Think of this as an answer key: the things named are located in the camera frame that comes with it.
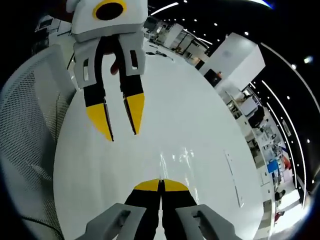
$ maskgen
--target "glossy white tabletop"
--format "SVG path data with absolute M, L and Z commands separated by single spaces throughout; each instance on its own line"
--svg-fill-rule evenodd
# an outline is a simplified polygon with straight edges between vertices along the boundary
M 157 50 L 148 42 L 144 46 L 146 52 Z M 155 178 L 185 184 L 198 204 L 208 205 L 233 223 L 239 237 L 253 239 L 263 202 L 258 172 L 240 127 L 194 67 L 172 52 L 158 50 L 174 61 L 146 56 L 139 135 L 132 132 L 119 76 L 110 74 L 114 56 L 106 56 L 102 63 L 114 142 L 106 140 L 88 119 L 83 91 L 71 102 L 53 172 L 55 207 L 65 239 L 82 235 L 88 221 L 113 204 L 124 203 L 135 185 Z M 161 225 L 155 239 L 165 239 Z

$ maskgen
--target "yellow ring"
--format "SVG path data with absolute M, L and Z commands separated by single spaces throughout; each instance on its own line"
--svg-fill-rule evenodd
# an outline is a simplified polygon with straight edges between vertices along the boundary
M 121 14 L 123 14 L 126 10 L 127 10 L 127 4 L 123 1 L 123 0 L 103 0 L 102 2 L 100 2 L 97 6 L 95 6 L 95 8 L 93 9 L 92 11 L 92 15 L 93 15 L 93 18 L 97 19 L 97 20 L 101 20 L 99 18 L 97 18 L 97 11 L 98 9 L 105 5 L 105 4 L 111 4 L 111 3 L 116 3 L 116 4 L 120 4 L 123 8 L 123 11 Z

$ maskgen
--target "white table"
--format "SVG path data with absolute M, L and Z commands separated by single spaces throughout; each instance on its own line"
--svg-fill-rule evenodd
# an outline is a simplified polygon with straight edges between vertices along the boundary
M 148 42 L 144 46 L 146 52 L 156 51 Z M 82 91 L 70 104 L 53 173 L 56 212 L 65 239 L 82 235 L 88 221 L 114 203 L 124 203 L 135 185 L 155 178 L 185 184 L 197 203 L 233 223 L 239 237 L 253 239 L 263 202 L 255 163 L 236 120 L 194 67 L 164 48 L 158 50 L 174 61 L 146 57 L 139 135 L 132 132 L 119 76 L 110 74 L 114 57 L 103 59 L 102 70 L 114 142 L 93 127 Z M 225 152 L 237 172 L 241 208 Z M 155 239 L 165 239 L 161 221 Z

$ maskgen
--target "black ceiling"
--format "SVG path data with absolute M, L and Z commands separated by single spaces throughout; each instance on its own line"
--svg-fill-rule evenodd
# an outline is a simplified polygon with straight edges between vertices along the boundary
M 148 0 L 149 14 L 175 2 L 179 5 L 153 17 L 166 22 L 170 19 L 170 23 L 177 22 L 190 32 L 195 31 L 197 37 L 214 43 L 214 49 L 221 44 L 226 34 L 234 32 L 244 36 L 244 32 L 249 32 L 246 38 L 257 44 L 268 45 L 290 64 L 296 64 L 296 70 L 320 103 L 317 69 L 319 55 L 316 52 L 320 29 L 317 1 L 268 0 L 271 9 L 247 0 L 187 0 L 187 3 L 183 0 Z M 260 92 L 264 104 L 268 101 L 276 114 L 286 120 L 278 102 L 261 83 L 264 80 L 288 111 L 301 140 L 306 162 L 307 188 L 311 191 L 312 179 L 320 167 L 320 113 L 307 88 L 292 69 L 266 48 L 260 46 L 260 49 L 266 67 L 254 80 L 257 87 L 255 91 Z M 304 63 L 307 56 L 313 56 L 312 63 Z M 311 140 L 310 144 L 306 143 L 307 139 Z M 294 159 L 296 164 L 299 163 L 297 172 L 304 179 L 300 148 L 294 137 L 292 141 Z

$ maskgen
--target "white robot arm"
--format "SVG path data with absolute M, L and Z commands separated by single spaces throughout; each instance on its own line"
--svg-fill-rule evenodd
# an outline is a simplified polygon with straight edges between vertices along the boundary
M 105 104 L 101 64 L 105 49 L 112 42 L 119 59 L 120 88 L 134 134 L 139 133 L 144 108 L 140 75 L 145 70 L 142 26 L 148 17 L 147 0 L 68 0 L 67 12 L 74 12 L 72 34 L 74 74 L 84 90 L 86 110 L 95 127 L 113 141 Z M 88 68 L 85 80 L 84 68 Z

